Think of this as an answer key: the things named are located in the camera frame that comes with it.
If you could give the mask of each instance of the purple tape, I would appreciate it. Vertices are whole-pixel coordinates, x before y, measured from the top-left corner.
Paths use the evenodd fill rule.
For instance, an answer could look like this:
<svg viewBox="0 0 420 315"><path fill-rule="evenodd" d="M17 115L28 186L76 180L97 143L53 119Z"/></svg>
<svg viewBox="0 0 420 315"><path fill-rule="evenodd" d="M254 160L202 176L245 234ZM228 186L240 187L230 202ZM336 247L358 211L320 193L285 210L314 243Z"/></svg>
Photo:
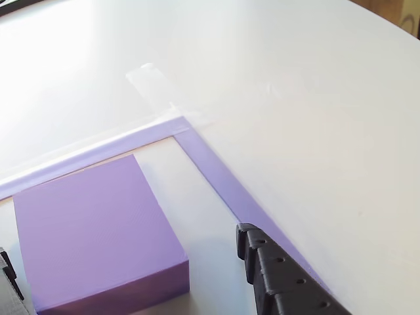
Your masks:
<svg viewBox="0 0 420 315"><path fill-rule="evenodd" d="M194 128L191 127L173 137L225 204L227 204L239 222L251 223L263 229L320 285L327 288L297 248L252 198L251 194L242 186L216 153L210 149Z"/></svg>
<svg viewBox="0 0 420 315"><path fill-rule="evenodd" d="M72 156L0 185L0 200L11 197L27 188L34 187L43 182L48 182L49 180L56 179L84 167L104 161L105 159L171 137L175 133L181 132L189 127L189 123L185 118L180 117L153 127L136 131L123 138L98 146L92 150Z"/></svg>
<svg viewBox="0 0 420 315"><path fill-rule="evenodd" d="M240 184L229 168L208 147L184 117L166 121L153 127L139 130L124 138L107 143L98 148L83 152L78 156L46 167L0 186L0 199L71 173L86 166L98 163L138 147L174 137L182 149L194 162L203 176L229 206L240 222L252 223L262 228L273 240L278 242L311 276L328 289L319 275L313 271L306 259L298 252L287 236Z"/></svg>

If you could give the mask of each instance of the purple block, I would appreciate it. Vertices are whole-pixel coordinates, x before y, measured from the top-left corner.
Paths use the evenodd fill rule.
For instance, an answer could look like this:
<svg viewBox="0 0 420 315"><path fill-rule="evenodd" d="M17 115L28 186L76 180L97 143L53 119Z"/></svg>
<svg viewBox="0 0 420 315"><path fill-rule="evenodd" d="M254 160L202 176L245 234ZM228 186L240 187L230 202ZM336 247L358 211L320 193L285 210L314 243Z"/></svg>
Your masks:
<svg viewBox="0 0 420 315"><path fill-rule="evenodd" d="M188 258L134 156L14 196L39 315L122 315L190 289Z"/></svg>

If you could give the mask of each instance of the black plastic part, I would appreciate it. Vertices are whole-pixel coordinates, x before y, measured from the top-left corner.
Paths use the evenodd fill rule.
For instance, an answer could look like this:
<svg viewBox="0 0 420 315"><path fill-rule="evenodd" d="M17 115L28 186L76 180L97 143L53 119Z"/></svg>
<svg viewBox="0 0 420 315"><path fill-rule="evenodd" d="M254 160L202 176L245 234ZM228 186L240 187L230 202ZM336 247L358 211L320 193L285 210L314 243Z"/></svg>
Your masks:
<svg viewBox="0 0 420 315"><path fill-rule="evenodd" d="M236 242L258 315L350 315L261 229L238 224Z"/></svg>
<svg viewBox="0 0 420 315"><path fill-rule="evenodd" d="M17 0L17 1L7 3L6 5L3 5L2 7L0 7L0 16L17 11L19 9L23 9L24 7L27 7L28 5L34 5L35 3L38 3L41 1L43 0Z"/></svg>
<svg viewBox="0 0 420 315"><path fill-rule="evenodd" d="M0 250L0 255L7 263L7 266L3 268L3 272L5 273L6 277L9 279L10 283L12 284L14 290L16 291L16 294L20 297L20 299L23 301L24 296L22 292L20 291L18 284L16 283L16 272L13 269L11 260L9 259L9 256L7 256L7 253L5 251Z"/></svg>

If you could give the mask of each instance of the white tabletop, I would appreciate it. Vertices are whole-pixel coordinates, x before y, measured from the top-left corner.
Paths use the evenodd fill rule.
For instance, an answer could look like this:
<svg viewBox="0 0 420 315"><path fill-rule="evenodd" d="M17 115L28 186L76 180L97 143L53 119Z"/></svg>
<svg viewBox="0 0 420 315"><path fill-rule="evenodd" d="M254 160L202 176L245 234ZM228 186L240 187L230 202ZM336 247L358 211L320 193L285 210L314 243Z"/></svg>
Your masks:
<svg viewBox="0 0 420 315"><path fill-rule="evenodd" d="M414 37L347 0L56 0L0 43L0 179L155 114L126 78L153 63L351 312L417 313Z"/></svg>

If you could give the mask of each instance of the hole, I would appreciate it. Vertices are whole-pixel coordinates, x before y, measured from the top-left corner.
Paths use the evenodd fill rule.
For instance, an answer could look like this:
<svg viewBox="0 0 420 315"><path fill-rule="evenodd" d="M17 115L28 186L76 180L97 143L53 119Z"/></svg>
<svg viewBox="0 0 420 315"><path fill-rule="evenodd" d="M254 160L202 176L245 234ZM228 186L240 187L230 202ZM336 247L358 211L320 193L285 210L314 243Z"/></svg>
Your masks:
<svg viewBox="0 0 420 315"><path fill-rule="evenodd" d="M320 308L325 308L325 307L328 307L328 306L329 306L329 303L328 302L322 301L320 303Z"/></svg>

